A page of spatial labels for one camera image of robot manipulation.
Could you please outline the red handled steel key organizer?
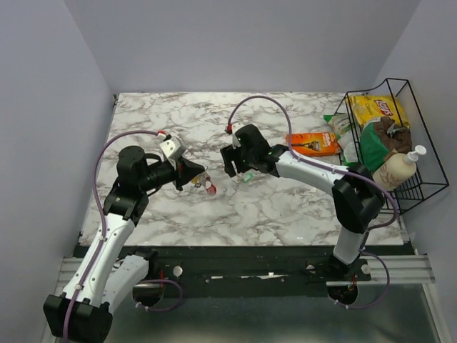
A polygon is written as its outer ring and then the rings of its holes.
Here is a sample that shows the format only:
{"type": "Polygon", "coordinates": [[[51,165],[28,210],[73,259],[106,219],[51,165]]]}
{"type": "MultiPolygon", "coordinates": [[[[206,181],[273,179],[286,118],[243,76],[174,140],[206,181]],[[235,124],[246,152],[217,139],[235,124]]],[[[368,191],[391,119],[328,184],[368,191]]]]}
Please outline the red handled steel key organizer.
{"type": "Polygon", "coordinates": [[[191,183],[195,188],[202,188],[210,196],[214,196],[217,193],[217,188],[211,180],[211,176],[207,172],[207,169],[204,169],[203,172],[195,176],[191,183]]]}

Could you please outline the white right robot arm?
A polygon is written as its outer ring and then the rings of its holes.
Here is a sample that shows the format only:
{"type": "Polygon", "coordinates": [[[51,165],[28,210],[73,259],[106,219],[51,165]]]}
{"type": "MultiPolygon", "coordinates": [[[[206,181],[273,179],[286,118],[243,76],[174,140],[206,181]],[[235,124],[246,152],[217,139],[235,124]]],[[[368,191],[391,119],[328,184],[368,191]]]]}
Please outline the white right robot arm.
{"type": "Polygon", "coordinates": [[[224,171],[230,177],[255,170],[307,184],[332,196],[341,231],[328,270],[338,280],[353,274],[368,226],[384,205],[382,192],[366,167],[329,164],[285,145],[271,146],[253,124],[241,127],[231,138],[232,142],[220,149],[224,171]]]}

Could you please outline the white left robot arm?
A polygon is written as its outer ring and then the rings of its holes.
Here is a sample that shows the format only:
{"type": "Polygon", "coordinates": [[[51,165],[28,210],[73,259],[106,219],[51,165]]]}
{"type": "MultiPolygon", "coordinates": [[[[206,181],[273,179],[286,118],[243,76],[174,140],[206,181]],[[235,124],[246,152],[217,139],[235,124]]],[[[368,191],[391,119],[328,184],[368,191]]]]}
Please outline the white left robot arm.
{"type": "Polygon", "coordinates": [[[44,314],[55,337],[73,342],[103,342],[110,331],[114,312],[140,282],[158,275],[158,264],[150,254],[130,254],[113,267],[126,240],[149,204],[148,192],[172,183],[181,190],[204,172],[204,166],[184,158],[184,148],[172,141],[161,144],[163,158],[151,158],[139,146],[119,152],[117,178],[101,203],[101,223],[82,263],[59,296],[44,302],[44,314]]]}

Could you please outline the green key tag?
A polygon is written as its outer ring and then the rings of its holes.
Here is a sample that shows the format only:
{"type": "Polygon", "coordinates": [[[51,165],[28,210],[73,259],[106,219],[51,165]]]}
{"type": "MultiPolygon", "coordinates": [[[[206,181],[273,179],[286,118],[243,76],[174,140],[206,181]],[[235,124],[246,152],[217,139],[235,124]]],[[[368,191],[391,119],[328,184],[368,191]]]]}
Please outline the green key tag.
{"type": "Polygon", "coordinates": [[[251,181],[252,178],[253,178],[253,174],[252,174],[252,173],[248,173],[248,174],[245,174],[245,175],[243,176],[243,181],[244,181],[245,183],[247,183],[247,182],[251,181]]]}

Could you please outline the orange razor box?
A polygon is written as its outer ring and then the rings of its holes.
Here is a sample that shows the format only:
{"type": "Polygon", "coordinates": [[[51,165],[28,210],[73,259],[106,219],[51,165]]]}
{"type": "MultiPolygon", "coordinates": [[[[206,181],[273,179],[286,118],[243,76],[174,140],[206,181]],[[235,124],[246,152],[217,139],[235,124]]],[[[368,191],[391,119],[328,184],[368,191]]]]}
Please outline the orange razor box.
{"type": "Polygon", "coordinates": [[[336,135],[331,132],[288,134],[286,142],[297,153],[310,157],[333,156],[340,152],[336,135]]]}

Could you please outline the white green snack bag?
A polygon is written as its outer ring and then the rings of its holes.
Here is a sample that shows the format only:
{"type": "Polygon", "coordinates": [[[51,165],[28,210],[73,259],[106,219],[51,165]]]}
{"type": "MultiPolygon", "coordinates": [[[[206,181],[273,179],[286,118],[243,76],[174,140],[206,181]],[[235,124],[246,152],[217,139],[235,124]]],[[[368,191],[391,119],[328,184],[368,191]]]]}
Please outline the white green snack bag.
{"type": "Polygon", "coordinates": [[[354,126],[347,114],[324,115],[323,120],[333,129],[342,152],[343,164],[353,166],[358,163],[358,152],[353,137],[354,126]]]}

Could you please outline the yellow chips bag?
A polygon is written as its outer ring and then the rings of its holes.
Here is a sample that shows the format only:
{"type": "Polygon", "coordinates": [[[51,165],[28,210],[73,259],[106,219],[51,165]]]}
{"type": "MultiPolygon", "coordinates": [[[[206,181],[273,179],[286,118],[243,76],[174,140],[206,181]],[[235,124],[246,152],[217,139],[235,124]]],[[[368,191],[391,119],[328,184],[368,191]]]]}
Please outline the yellow chips bag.
{"type": "Polygon", "coordinates": [[[400,101],[394,96],[349,95],[346,103],[359,126],[370,120],[386,117],[400,126],[410,127],[410,122],[400,101]]]}

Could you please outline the cream lotion pump bottle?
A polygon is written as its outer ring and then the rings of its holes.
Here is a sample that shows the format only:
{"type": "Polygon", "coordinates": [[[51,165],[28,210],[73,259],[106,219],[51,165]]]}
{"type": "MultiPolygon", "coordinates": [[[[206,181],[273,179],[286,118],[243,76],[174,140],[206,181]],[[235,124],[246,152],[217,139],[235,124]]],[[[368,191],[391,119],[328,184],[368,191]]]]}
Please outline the cream lotion pump bottle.
{"type": "Polygon", "coordinates": [[[374,172],[373,180],[386,191],[393,191],[416,173],[417,161],[426,153],[427,149],[424,146],[417,145],[413,151],[406,154],[392,155],[374,172]]]}

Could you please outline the brown crumpled bag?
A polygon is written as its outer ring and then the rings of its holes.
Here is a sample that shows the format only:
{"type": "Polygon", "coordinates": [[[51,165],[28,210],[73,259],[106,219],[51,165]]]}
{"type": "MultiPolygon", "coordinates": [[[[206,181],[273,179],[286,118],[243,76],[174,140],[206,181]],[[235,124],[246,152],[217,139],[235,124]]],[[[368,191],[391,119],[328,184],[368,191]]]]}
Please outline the brown crumpled bag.
{"type": "Polygon", "coordinates": [[[388,152],[408,153],[412,149],[411,131],[407,126],[397,124],[387,116],[376,124],[376,133],[388,152]]]}

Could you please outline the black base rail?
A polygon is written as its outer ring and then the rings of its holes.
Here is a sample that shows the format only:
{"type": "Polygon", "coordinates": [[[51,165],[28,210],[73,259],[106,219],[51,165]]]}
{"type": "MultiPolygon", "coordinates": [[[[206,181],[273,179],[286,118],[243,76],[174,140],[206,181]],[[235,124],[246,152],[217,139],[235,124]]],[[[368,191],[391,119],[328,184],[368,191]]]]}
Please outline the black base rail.
{"type": "Polygon", "coordinates": [[[326,297],[328,289],[371,280],[358,258],[345,267],[332,247],[134,247],[149,258],[134,299],[326,297]]]}

